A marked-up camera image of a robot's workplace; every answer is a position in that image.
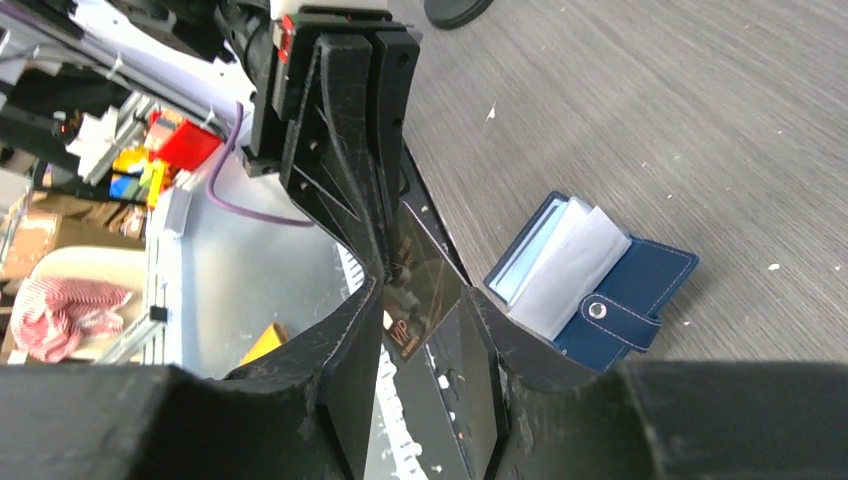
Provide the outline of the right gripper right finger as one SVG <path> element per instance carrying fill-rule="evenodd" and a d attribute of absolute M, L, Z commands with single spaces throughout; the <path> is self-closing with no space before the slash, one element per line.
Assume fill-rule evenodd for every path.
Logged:
<path fill-rule="evenodd" d="M 479 479 L 555 479 L 568 471 L 567 411 L 595 373 L 509 320 L 481 290 L 458 303 L 471 441 Z"/>

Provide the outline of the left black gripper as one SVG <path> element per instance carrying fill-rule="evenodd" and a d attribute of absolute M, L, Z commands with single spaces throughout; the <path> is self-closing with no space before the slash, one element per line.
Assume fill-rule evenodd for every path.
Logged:
<path fill-rule="evenodd" d="M 419 42 L 379 6 L 242 13 L 241 61 L 256 87 L 244 169 L 268 175 L 283 157 L 280 179 L 295 204 L 368 274 L 385 278 L 381 200 L 390 223 Z"/>

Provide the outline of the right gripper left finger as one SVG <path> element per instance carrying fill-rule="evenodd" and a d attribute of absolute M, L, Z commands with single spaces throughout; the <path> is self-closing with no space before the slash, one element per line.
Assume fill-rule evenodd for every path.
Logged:
<path fill-rule="evenodd" d="M 361 479 L 381 345 L 383 283 L 365 280 L 324 320 L 225 377 L 246 400 L 233 449 L 249 479 Z"/>

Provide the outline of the grey credit card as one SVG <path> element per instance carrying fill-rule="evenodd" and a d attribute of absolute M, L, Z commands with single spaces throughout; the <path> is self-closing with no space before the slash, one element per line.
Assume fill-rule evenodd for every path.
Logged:
<path fill-rule="evenodd" d="M 428 212 L 400 204 L 390 235 L 390 276 L 383 288 L 384 331 L 395 355 L 409 360 L 447 317 L 466 285 L 448 242 L 429 229 Z"/>

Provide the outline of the blue leather card holder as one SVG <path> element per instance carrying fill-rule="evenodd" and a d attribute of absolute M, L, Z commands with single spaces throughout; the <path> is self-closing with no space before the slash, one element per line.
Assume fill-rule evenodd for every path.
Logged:
<path fill-rule="evenodd" d="M 645 353 L 696 254 L 626 233 L 598 206 L 551 192 L 484 279 L 507 315 L 603 372 Z"/>

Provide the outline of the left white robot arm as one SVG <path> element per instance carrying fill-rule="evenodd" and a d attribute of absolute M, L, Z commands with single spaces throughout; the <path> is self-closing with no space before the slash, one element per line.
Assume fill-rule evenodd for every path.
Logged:
<path fill-rule="evenodd" d="M 5 1 L 1 139 L 49 158 L 117 147 L 149 98 L 227 134 L 369 275 L 391 271 L 420 53 L 382 1 Z"/>

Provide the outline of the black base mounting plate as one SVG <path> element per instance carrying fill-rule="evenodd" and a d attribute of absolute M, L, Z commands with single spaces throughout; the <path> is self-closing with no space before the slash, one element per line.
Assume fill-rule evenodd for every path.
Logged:
<path fill-rule="evenodd" d="M 474 446 L 463 360 L 460 320 L 453 309 L 408 362 L 395 362 L 393 381 L 404 433 L 410 436 L 403 455 L 428 479 L 494 477 L 487 468 L 498 445 L 490 450 Z"/>

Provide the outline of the red microphone with stand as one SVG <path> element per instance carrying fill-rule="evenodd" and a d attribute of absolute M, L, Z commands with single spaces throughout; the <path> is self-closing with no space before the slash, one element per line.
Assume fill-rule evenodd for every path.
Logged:
<path fill-rule="evenodd" d="M 452 30 L 478 18 L 492 3 L 492 0 L 425 0 L 423 7 L 433 27 Z"/>

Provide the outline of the red white striped cloth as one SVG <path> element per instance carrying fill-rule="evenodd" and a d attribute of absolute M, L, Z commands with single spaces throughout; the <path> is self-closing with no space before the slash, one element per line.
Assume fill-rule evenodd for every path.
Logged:
<path fill-rule="evenodd" d="M 132 297 L 130 290 L 101 280 L 30 277 L 15 297 L 9 329 L 29 356 L 58 363 L 86 340 L 122 333 L 125 320 L 118 310 Z"/>

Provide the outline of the cardboard box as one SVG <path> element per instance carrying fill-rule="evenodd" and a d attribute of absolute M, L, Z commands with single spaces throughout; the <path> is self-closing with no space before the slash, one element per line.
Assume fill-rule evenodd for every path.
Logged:
<path fill-rule="evenodd" d="M 28 276 L 50 252 L 68 246 L 104 246 L 143 250 L 144 242 L 91 223 L 55 213 L 35 212 L 22 217 L 2 260 L 1 279 Z"/>

